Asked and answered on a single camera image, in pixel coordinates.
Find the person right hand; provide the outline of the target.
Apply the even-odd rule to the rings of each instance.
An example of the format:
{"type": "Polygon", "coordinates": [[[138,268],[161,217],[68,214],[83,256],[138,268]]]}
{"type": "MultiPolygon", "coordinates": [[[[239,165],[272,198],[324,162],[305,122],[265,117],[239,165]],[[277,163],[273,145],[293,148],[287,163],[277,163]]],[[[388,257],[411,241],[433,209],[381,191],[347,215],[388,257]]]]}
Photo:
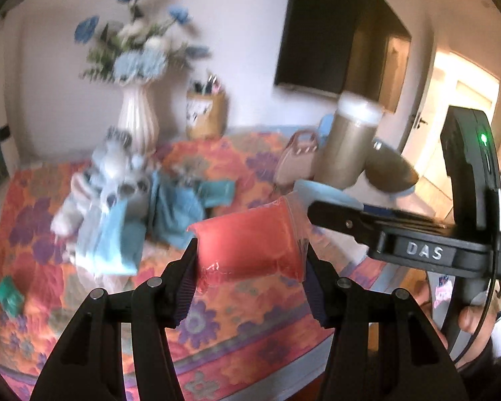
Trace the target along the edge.
{"type": "MultiPolygon", "coordinates": [[[[416,302],[421,306],[425,315],[428,318],[432,316],[432,301],[431,301],[431,291],[429,285],[425,282],[418,282],[416,284],[416,289],[414,290],[413,297],[416,302]]],[[[459,315],[458,325],[460,329],[466,333],[473,335],[481,323],[483,313],[483,307],[478,306],[468,306],[464,308],[459,315]]],[[[494,309],[490,308],[487,311],[485,319],[482,323],[482,327],[475,340],[472,342],[469,350],[464,354],[463,360],[468,363],[473,359],[476,359],[485,347],[488,345],[491,339],[491,332],[494,329],[496,322],[496,312],[494,309]]]]}

